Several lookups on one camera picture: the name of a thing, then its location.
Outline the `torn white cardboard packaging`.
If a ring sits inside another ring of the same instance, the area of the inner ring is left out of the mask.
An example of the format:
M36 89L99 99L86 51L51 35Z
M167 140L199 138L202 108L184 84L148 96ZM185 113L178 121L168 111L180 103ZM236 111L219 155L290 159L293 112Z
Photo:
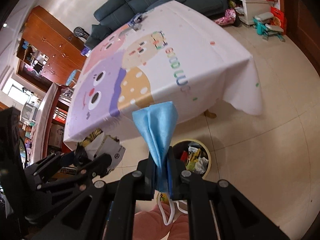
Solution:
M125 147L120 144L118 137L107 135L99 128L79 142L78 146L85 150L91 161L103 154L108 154L111 157L111 163L107 164L106 174L111 173L119 165L126 151Z

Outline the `blue face mask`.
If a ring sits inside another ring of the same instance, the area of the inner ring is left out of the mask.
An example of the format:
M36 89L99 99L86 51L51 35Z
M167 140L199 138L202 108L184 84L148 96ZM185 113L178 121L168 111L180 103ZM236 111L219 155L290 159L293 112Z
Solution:
M132 117L156 165L155 191L169 195L166 157L178 120L174 103L169 101L151 105L133 112ZM161 203L157 203L166 226L173 223L181 214L188 215L188 211L181 207L181 204L187 204L185 200L172 200L170 195L168 200L169 214L165 213Z

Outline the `yellow rimmed trash bin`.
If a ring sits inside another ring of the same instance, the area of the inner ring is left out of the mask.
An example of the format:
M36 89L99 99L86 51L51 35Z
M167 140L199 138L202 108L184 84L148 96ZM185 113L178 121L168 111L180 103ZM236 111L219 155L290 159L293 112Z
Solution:
M212 166L212 158L208 148L195 139L184 139L172 146L174 156L181 160L185 168L205 179Z

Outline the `yellow slipper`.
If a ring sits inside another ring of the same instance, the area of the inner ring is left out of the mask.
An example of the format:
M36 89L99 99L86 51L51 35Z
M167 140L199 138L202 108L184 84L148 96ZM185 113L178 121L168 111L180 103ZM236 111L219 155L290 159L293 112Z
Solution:
M158 192L157 194L157 203L169 205L169 200L166 193Z

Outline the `wooden table leg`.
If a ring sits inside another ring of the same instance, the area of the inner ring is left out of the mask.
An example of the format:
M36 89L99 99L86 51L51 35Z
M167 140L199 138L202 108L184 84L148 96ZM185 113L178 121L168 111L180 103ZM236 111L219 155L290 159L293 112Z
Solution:
M217 117L215 113L211 112L208 109L204 112L204 115L210 119L215 119Z

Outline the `wooden wardrobe cabinet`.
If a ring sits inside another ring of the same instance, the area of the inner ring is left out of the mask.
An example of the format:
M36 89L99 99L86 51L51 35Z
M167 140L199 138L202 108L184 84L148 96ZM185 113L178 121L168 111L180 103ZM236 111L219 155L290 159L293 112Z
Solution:
M64 85L81 70L84 42L41 6L34 7L22 29L16 74L43 92L52 83Z

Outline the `cartoon printed tablecloth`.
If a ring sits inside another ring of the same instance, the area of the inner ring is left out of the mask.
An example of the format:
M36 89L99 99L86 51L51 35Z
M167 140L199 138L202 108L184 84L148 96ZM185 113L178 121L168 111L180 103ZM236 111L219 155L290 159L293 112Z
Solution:
M178 122L218 101L250 115L263 111L251 53L219 25L170 1L124 25L97 45L75 86L64 142L80 142L96 129L121 140L139 136L132 113L171 101Z

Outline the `blue snack wrapper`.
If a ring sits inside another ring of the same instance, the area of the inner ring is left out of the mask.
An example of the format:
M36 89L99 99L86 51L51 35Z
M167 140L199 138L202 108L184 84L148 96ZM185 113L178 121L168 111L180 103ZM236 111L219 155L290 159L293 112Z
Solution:
M146 19L146 15L146 12L135 14L135 16L129 20L127 25L134 31L140 30L142 27L142 22Z

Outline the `dark teal sofa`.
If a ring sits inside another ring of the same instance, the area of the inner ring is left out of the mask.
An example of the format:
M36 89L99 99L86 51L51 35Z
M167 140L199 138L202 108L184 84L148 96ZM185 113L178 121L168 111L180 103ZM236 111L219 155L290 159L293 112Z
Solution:
M92 50L108 35L125 25L135 14L146 12L172 0L108 0L93 14L99 22L92 25L85 47ZM227 0L175 0L210 19L221 17L228 9Z

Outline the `pink camouflage hoverboard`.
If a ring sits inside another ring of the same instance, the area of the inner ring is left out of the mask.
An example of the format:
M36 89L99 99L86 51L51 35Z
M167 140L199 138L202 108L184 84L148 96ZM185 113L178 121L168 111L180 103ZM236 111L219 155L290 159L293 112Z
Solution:
M225 11L225 15L221 18L214 20L214 22L219 26L227 26L232 25L234 27L239 27L241 25L241 21L238 13L234 9L227 9Z

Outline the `white tv stand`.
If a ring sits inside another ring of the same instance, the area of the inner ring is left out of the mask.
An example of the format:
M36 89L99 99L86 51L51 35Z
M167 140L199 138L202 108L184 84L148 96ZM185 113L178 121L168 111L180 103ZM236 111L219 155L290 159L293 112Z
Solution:
M240 13L240 21L247 25L253 25L253 17L265 12L270 11L270 7L274 5L274 2L267 0L231 0L236 2L237 5L242 6L244 12Z

